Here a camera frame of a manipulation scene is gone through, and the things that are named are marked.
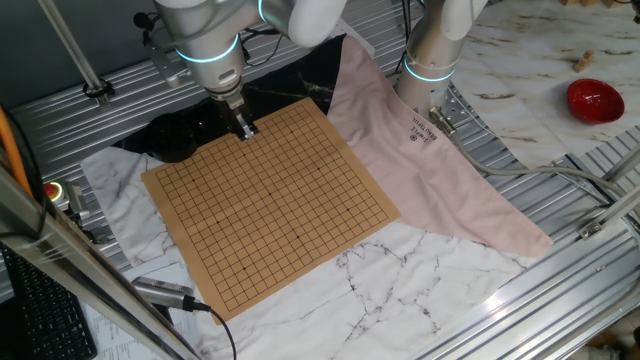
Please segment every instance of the black keyboard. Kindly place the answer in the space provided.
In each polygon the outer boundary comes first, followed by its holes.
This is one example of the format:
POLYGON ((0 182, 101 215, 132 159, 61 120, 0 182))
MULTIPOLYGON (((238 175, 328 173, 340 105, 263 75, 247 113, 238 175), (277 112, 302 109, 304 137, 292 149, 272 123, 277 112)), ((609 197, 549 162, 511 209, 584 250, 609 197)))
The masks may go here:
POLYGON ((86 360, 97 355, 78 298, 0 244, 33 359, 86 360))

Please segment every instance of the orange cable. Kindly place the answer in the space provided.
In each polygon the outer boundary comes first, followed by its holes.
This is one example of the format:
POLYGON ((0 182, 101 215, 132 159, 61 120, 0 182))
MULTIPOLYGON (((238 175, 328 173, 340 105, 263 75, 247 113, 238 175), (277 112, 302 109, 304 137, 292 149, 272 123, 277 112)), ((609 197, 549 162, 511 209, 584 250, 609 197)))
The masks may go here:
POLYGON ((16 139, 13 137, 13 131, 11 131, 11 127, 9 126, 9 122, 7 121, 7 115, 4 113, 4 110, 1 107, 0 138, 2 139, 2 143, 4 144, 5 151, 9 156, 9 163, 11 164, 11 169, 13 170, 13 177, 16 179, 18 184, 22 186, 24 191, 26 191, 31 197, 33 197, 31 187, 29 186, 29 181, 27 180, 27 174, 24 171, 22 157, 20 156, 20 151, 18 150, 18 145, 16 144, 16 139))

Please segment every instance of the wrinkled fabric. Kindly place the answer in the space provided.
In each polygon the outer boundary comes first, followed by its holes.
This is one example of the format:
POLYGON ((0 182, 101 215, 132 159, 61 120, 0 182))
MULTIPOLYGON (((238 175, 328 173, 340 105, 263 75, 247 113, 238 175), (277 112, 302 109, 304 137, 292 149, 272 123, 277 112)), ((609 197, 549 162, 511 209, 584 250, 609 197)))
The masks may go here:
POLYGON ((501 252, 542 256, 551 239, 398 98, 355 39, 342 46, 328 117, 398 207, 399 221, 501 252))

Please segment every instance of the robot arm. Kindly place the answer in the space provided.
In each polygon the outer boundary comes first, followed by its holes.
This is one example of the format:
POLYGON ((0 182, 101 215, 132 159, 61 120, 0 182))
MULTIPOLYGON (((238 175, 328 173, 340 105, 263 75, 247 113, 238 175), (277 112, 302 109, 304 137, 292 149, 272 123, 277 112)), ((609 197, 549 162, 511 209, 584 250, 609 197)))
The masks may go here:
POLYGON ((267 22, 294 43, 311 47, 331 32, 346 0, 154 0, 176 52, 193 79, 226 113, 242 140, 258 132, 242 96, 245 59, 238 33, 267 22))
POLYGON ((460 57, 464 37, 487 0, 425 0, 425 15, 411 32, 396 91, 402 101, 428 118, 441 107, 460 57))

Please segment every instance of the wooden go board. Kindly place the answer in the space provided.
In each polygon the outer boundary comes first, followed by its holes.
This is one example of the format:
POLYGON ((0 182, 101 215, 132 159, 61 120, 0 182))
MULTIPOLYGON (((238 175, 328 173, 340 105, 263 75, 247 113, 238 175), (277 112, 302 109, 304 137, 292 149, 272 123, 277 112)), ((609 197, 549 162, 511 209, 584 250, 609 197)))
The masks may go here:
POLYGON ((142 174, 204 302, 229 320, 400 216, 311 99, 142 174))

